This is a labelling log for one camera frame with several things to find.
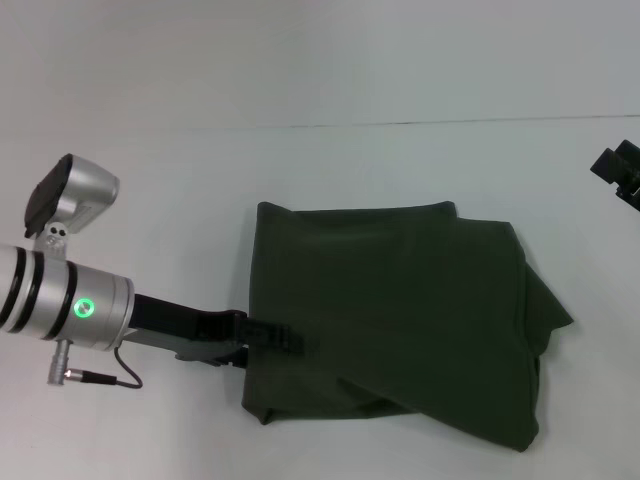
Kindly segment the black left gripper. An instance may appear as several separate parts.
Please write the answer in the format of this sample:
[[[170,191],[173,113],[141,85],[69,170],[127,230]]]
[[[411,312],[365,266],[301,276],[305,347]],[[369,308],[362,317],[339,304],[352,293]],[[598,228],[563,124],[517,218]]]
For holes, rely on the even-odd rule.
[[[238,310],[208,312],[136,295],[125,341],[171,351],[185,362],[244,369],[248,346],[304,352],[289,326],[259,321]]]

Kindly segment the dark green FREE t-shirt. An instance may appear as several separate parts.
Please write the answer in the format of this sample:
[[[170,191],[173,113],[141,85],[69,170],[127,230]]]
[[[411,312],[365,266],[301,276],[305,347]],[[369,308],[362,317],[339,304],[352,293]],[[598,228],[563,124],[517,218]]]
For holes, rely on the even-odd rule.
[[[418,413],[516,450],[538,434],[540,359],[572,319],[511,224],[450,202],[257,208],[249,312],[299,353],[251,346],[259,422]]]

